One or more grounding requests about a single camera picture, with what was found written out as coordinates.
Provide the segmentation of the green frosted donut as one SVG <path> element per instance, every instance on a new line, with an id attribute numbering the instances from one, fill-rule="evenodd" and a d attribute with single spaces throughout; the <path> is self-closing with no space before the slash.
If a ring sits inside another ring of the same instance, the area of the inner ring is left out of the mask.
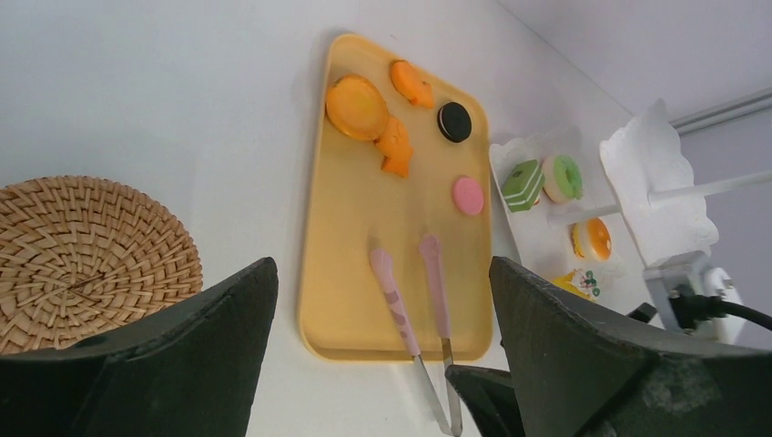
<path id="1" fill-rule="evenodd" d="M 576 161 L 566 155 L 551 155 L 542 164 L 543 190 L 556 204 L 579 200 L 584 196 L 582 173 Z"/>

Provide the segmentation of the orange glazed donut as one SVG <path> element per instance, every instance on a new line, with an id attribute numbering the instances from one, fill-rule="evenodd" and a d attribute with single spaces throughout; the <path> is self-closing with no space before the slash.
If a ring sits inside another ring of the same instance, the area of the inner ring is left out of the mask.
<path id="1" fill-rule="evenodd" d="M 606 262 L 612 255 L 612 240 L 608 227 L 600 218 L 590 218 L 572 227 L 574 254 L 580 259 Z"/>

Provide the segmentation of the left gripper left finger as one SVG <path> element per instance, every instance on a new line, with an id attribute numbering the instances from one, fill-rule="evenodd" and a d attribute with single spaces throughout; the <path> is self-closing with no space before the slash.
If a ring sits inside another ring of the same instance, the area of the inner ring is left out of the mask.
<path id="1" fill-rule="evenodd" d="M 1 359 L 4 436 L 242 436 L 279 291 L 259 259 L 199 294 L 62 349 Z"/>

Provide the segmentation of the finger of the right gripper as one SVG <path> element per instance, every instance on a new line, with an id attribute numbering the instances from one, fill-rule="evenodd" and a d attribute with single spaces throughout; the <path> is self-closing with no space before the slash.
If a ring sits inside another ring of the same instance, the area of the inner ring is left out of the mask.
<path id="1" fill-rule="evenodd" d="M 524 437 L 511 373 L 453 364 L 445 377 L 470 411 L 482 437 Z"/>

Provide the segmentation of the yellow cream cake slice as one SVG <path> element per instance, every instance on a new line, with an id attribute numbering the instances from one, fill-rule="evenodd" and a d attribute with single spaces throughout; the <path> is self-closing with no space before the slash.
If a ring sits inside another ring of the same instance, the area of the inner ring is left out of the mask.
<path id="1" fill-rule="evenodd" d="M 596 301 L 601 295 L 598 278 L 589 269 L 573 269 L 561 277 L 551 279 L 550 282 L 586 300 Z"/>

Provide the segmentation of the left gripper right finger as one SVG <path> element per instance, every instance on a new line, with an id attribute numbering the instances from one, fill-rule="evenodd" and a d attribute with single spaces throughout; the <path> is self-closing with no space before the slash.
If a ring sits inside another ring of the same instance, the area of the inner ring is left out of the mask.
<path id="1" fill-rule="evenodd" d="M 489 269 L 529 436 L 768 436 L 771 355 L 658 329 L 514 261 Z"/>

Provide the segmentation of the pink macaron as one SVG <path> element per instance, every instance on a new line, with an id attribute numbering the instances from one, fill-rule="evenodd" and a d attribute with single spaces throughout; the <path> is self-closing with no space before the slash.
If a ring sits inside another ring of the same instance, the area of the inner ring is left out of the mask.
<path id="1" fill-rule="evenodd" d="M 464 215 L 477 216 L 482 213 L 485 197 L 480 184 L 470 177 L 459 177 L 452 184 L 452 201 Z"/>

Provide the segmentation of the orange round tart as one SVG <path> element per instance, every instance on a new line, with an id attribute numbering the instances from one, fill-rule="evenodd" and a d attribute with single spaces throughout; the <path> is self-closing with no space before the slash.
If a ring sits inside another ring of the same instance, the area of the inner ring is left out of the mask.
<path id="1" fill-rule="evenodd" d="M 325 111 L 331 124 L 346 137 L 373 141 L 385 130 L 390 116 L 377 87 L 366 77 L 346 75 L 327 88 Z"/>

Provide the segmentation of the yellow serving tray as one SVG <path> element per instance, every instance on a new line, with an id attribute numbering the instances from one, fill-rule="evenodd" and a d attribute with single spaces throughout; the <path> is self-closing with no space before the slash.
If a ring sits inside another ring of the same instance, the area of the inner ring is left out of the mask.
<path id="1" fill-rule="evenodd" d="M 471 116 L 471 135 L 462 143 L 449 141 L 435 109 L 415 107 L 393 88 L 389 66 L 395 59 L 356 34 L 338 36 L 330 45 L 325 84 L 347 74 L 369 79 L 406 126 L 414 153 L 407 178 L 384 172 L 371 142 L 345 137 L 320 117 L 302 251 L 300 336 L 309 351 L 332 361 L 408 359 L 371 269 L 371 251 L 382 248 L 392 257 L 423 357 L 439 360 L 441 341 L 419 252 L 421 239 L 433 235 L 441 248 L 453 356 L 475 361 L 492 341 L 492 203 L 485 200 L 477 216 L 464 215 L 453 204 L 452 184 L 466 176 L 490 193 L 487 117 L 472 96 L 423 72 L 437 105 L 455 101 Z"/>

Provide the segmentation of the green layered cake slice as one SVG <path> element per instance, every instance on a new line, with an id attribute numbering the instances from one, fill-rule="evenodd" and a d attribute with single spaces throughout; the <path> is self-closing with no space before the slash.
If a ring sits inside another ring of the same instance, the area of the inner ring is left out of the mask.
<path id="1" fill-rule="evenodd" d="M 538 159 L 517 164 L 502 186 L 505 206 L 511 212 L 531 209 L 539 198 L 544 183 L 545 175 Z"/>

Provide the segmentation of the small orange pastry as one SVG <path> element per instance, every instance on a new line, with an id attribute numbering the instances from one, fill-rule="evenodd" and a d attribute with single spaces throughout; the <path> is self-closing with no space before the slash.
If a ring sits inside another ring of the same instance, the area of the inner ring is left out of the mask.
<path id="1" fill-rule="evenodd" d="M 381 170 L 401 178 L 410 173 L 413 148 L 406 127 L 394 116 L 389 116 L 384 132 L 374 141 L 383 155 Z"/>

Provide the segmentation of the white three tier stand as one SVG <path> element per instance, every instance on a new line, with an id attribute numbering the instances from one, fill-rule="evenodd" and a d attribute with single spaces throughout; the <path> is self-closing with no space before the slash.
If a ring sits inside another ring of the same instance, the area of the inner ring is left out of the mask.
<path id="1" fill-rule="evenodd" d="M 645 299 L 644 269 L 682 253 L 710 250 L 718 231 L 706 214 L 706 197 L 771 180 L 765 170 L 695 184 L 680 136 L 658 99 L 597 147 L 584 144 L 577 127 L 490 145 L 495 196 L 504 199 L 503 182 L 516 165 L 558 155 L 578 164 L 584 197 L 558 205 L 542 195 L 539 205 L 504 214 L 521 264 L 546 279 L 590 266 L 590 260 L 574 255 L 571 227 L 603 218 L 612 237 L 612 285 L 600 296 L 606 305 Z"/>

